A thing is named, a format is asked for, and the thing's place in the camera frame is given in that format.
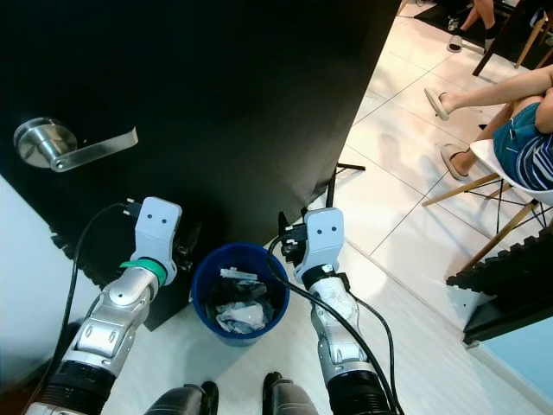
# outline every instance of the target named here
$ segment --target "white tile floor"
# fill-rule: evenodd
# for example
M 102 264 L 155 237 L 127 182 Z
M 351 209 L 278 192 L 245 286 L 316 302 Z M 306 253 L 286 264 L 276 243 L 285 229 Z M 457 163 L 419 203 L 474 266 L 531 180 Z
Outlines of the white tile floor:
M 345 171 L 337 182 L 335 203 L 344 211 L 348 242 L 341 270 L 391 325 L 407 414 L 542 414 L 462 346 L 462 327 L 486 299 L 445 285 L 493 235 L 495 202 L 462 195 L 430 208 L 420 204 L 457 184 L 446 174 L 438 146 L 471 143 L 477 124 L 497 110 L 466 109 L 443 123 L 423 88 L 476 88 L 524 69 L 493 58 L 483 77 L 472 77 L 478 54 L 447 52 L 445 34 L 409 18 L 420 11 L 410 3 L 395 20 L 341 156 L 367 167 L 365 173 Z M 482 167 L 473 172 L 484 174 Z M 518 229 L 505 246 L 536 230 Z M 365 314 L 360 325 L 387 365 L 383 330 Z M 320 414 L 331 413 L 303 299 L 292 295 L 281 323 L 255 345 L 238 349 L 222 344 L 188 307 L 153 333 L 138 330 L 103 413 L 143 413 L 169 388 L 211 379 L 220 389 L 219 413 L 259 414 L 262 381 L 271 370 L 303 386 Z

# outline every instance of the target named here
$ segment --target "trash can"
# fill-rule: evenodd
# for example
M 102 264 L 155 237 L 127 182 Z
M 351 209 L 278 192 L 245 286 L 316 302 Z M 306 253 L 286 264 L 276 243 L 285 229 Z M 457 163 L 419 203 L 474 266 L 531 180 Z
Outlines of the trash can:
M 275 259 L 275 268 L 285 279 L 288 279 L 283 265 Z M 214 322 L 207 314 L 207 301 L 212 288 L 220 276 L 222 268 L 237 268 L 242 272 L 257 274 L 257 280 L 267 285 L 270 302 L 275 312 L 273 318 L 263 329 L 249 334 L 236 334 L 224 331 L 217 322 Z M 222 342 L 230 346 L 249 346 L 255 343 L 262 335 L 275 327 L 283 318 L 288 307 L 289 289 L 278 282 L 271 274 L 267 266 L 267 250 L 262 246 L 247 242 L 232 243 L 222 246 L 207 255 L 194 273 L 192 281 L 192 301 L 201 321 L 212 330 Z

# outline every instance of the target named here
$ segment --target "sandal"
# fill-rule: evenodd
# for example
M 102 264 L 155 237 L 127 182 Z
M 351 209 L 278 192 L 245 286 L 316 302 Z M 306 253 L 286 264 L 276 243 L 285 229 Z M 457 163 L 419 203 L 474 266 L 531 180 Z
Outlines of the sandal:
M 460 53 L 461 49 L 463 49 L 463 38 L 459 35 L 451 36 L 448 42 L 448 51 L 454 54 L 458 54 Z
M 456 146 L 455 144 L 445 144 L 440 148 L 440 153 L 442 154 L 442 160 L 444 163 L 446 163 L 446 166 L 448 167 L 449 173 L 455 178 L 455 180 L 464 181 L 468 178 L 468 175 L 462 175 L 459 173 L 453 163 L 451 163 L 451 159 L 459 153 L 465 153 L 461 147 Z
M 424 88 L 424 93 L 426 94 L 426 98 L 429 99 L 429 102 L 432 105 L 432 108 L 434 108 L 434 111 L 438 115 L 438 117 L 440 117 L 440 119 L 442 119 L 443 121 L 448 121 L 449 114 L 440 101 L 440 97 L 444 93 L 438 95 L 438 93 L 432 88 Z

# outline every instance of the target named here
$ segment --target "blue wall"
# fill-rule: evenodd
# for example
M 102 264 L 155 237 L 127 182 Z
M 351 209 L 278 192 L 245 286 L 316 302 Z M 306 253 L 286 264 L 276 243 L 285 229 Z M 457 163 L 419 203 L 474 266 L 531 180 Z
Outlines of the blue wall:
M 553 317 L 484 344 L 537 390 L 553 400 Z

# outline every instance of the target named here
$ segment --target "silver door handle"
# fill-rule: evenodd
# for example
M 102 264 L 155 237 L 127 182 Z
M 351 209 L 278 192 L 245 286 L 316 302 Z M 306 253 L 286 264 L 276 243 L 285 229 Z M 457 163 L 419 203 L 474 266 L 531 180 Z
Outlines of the silver door handle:
M 100 158 L 126 150 L 138 143 L 137 129 L 77 149 L 77 138 L 60 121 L 34 118 L 21 124 L 14 134 L 14 145 L 25 163 L 68 171 Z

